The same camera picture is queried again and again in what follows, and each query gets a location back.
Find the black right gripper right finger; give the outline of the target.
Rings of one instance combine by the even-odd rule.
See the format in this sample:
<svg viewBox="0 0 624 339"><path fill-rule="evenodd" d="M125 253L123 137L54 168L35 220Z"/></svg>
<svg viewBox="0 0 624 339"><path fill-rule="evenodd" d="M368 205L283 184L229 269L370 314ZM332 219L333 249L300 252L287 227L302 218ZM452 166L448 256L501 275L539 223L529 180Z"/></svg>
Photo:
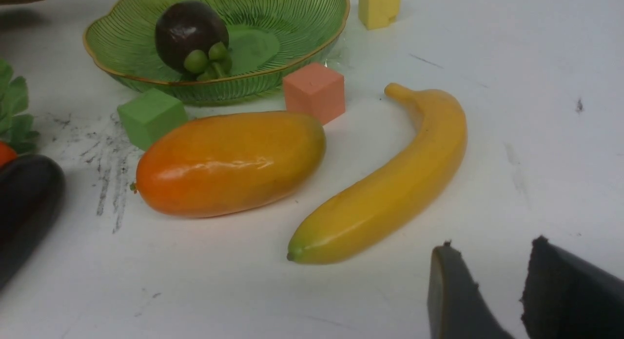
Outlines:
<svg viewBox="0 0 624 339"><path fill-rule="evenodd" d="M544 236L532 241L521 302L531 339L621 339L624 282Z"/></svg>

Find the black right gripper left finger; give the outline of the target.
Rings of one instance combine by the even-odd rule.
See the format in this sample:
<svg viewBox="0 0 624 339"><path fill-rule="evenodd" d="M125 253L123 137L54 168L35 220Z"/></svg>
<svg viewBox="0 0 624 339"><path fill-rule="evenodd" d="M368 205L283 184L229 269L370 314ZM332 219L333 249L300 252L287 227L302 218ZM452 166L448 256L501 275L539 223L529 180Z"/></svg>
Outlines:
<svg viewBox="0 0 624 339"><path fill-rule="evenodd" d="M449 240L431 252L428 316L432 339L511 339L484 301L461 252Z"/></svg>

